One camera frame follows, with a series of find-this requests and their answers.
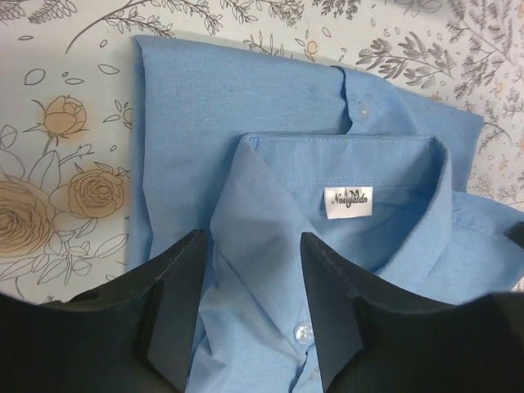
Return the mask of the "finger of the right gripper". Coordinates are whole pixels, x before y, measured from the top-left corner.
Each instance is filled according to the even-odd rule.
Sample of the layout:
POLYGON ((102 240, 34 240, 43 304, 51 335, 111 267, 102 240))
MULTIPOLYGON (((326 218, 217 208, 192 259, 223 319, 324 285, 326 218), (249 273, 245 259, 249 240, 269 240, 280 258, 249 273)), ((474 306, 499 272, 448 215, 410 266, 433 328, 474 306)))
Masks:
POLYGON ((514 224, 504 235, 512 242, 524 242, 524 223, 519 222, 514 224))

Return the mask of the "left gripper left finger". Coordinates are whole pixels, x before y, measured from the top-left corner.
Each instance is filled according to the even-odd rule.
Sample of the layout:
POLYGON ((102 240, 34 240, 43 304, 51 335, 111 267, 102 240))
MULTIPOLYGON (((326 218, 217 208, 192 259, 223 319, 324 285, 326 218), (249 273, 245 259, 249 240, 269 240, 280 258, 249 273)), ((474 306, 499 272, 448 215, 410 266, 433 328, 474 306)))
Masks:
POLYGON ((2 296, 2 391, 184 391, 207 256, 194 230, 67 302, 2 296))

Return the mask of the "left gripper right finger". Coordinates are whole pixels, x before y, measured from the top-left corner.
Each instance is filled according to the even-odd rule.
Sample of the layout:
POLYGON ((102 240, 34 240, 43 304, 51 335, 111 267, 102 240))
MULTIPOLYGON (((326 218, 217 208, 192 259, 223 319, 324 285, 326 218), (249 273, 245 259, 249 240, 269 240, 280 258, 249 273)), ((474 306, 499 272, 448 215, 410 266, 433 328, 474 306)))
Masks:
POLYGON ((303 233, 300 259, 326 392, 520 392, 523 296, 419 296, 303 233))

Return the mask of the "light blue long sleeve shirt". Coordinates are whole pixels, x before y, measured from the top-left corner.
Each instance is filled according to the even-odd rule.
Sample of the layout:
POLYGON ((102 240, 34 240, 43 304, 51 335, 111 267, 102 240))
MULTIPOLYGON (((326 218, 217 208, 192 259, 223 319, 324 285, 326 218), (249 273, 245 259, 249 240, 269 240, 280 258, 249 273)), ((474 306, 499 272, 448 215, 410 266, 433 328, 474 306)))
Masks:
POLYGON ((466 191, 479 115, 354 70, 135 41, 128 265, 210 236, 188 391, 321 391, 304 232, 446 303, 522 277, 522 212, 466 191))

